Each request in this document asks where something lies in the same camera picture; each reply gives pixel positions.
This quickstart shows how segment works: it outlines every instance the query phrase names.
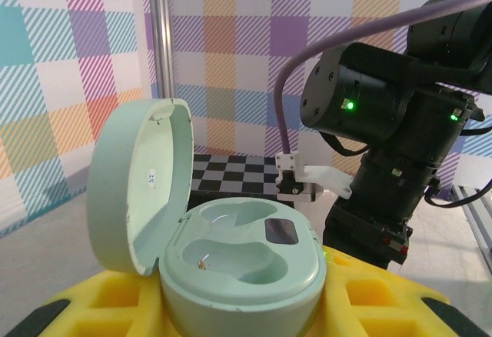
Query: open lid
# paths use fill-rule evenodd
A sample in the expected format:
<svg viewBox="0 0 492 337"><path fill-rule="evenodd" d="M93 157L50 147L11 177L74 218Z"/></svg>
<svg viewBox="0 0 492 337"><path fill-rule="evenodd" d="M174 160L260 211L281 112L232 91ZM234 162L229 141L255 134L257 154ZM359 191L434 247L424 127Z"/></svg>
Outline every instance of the open lid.
<svg viewBox="0 0 492 337"><path fill-rule="evenodd" d="M191 113L180 99L118 106L95 145L87 221L109 270L150 275L186 213L193 172Z"/></svg>

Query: plaid backdrop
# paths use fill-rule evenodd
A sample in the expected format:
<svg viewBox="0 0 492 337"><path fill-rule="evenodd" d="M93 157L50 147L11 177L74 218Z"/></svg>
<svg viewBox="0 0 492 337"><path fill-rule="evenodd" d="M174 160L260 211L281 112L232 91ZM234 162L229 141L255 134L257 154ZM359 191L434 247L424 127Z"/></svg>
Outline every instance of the plaid backdrop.
<svg viewBox="0 0 492 337"><path fill-rule="evenodd" d="M0 0L0 237L83 192L108 115L151 97L149 12L149 0Z"/></svg>
<svg viewBox="0 0 492 337"><path fill-rule="evenodd" d="M326 35L426 1L171 0L176 88L178 97L191 106L197 151L276 154L281 143L271 91L289 57ZM406 31L385 32L364 41L402 52ZM315 62L298 68L284 91L292 148L303 152L306 163L332 164L353 174L360 156L344 158L332 152L299 119L303 84ZM480 96L479 103L492 114L490 97ZM344 145L360 147L350 141ZM492 134L461 139L440 171L444 185L449 188L454 178L460 184L483 185L492 172L491 157Z"/></svg>

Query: mint green earbud case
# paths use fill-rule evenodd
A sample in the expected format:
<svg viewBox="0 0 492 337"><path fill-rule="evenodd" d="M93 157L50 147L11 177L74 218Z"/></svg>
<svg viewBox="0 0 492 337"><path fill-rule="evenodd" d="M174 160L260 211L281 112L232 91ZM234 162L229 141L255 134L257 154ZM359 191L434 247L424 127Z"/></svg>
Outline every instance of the mint green earbud case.
<svg viewBox="0 0 492 337"><path fill-rule="evenodd" d="M219 199L187 212L193 148L183 100L138 100L112 112L88 179L98 261L142 276L159 271L183 336L303 335L327 271L311 224L263 199Z"/></svg>

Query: white bracket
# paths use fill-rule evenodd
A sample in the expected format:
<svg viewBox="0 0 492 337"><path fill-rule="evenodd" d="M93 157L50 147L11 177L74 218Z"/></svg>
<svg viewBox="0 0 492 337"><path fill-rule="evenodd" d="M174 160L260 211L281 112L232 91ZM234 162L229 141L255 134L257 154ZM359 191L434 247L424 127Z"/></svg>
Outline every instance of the white bracket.
<svg viewBox="0 0 492 337"><path fill-rule="evenodd" d="M350 184L354 179L351 175L331 166L304 165L299 151L276 154L275 164L278 169L277 183L282 182L283 172L292 171L296 182L319 185L343 199L349 199L352 195Z"/></svg>

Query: yellow foam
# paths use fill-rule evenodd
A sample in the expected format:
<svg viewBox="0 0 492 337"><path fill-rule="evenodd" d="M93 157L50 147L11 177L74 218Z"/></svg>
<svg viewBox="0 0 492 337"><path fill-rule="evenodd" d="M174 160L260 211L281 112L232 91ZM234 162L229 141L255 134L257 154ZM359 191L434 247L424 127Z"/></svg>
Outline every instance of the yellow foam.
<svg viewBox="0 0 492 337"><path fill-rule="evenodd" d="M324 248L327 278L320 308L305 337L455 337L422 301L438 292ZM158 275L103 272L49 302L70 305L41 337L179 337L165 310Z"/></svg>

